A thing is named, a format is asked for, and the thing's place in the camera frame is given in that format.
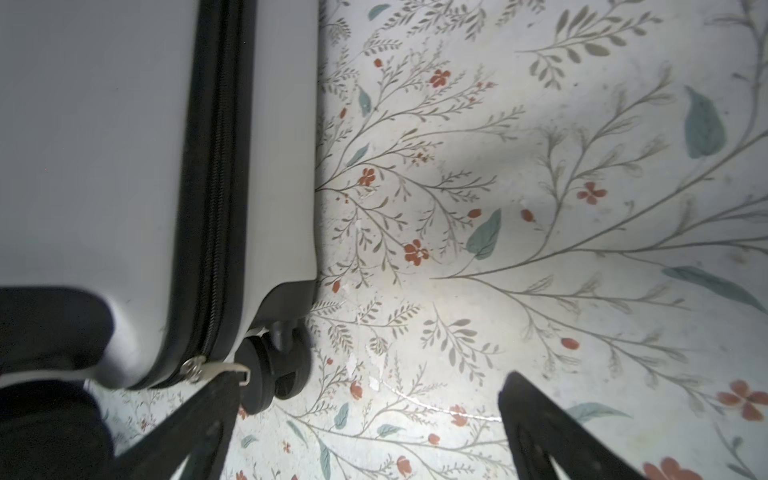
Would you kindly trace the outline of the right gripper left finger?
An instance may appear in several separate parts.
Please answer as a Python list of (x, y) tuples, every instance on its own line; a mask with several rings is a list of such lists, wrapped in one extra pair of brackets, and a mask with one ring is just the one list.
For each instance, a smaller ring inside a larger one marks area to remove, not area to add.
[(239, 375), (221, 373), (107, 466), (109, 479), (218, 479), (240, 405)]

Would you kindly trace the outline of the white hard-shell suitcase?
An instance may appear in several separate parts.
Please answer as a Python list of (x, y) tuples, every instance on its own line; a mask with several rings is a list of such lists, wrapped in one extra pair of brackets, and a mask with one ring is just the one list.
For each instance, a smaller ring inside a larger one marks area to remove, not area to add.
[(311, 371), (315, 1), (1, 5), (1, 475), (107, 466)]

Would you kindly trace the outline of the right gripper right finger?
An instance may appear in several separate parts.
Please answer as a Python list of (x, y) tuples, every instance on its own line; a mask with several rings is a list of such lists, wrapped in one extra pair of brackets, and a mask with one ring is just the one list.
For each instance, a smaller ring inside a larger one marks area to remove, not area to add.
[(520, 479), (641, 479), (643, 475), (517, 371), (498, 396), (498, 408)]

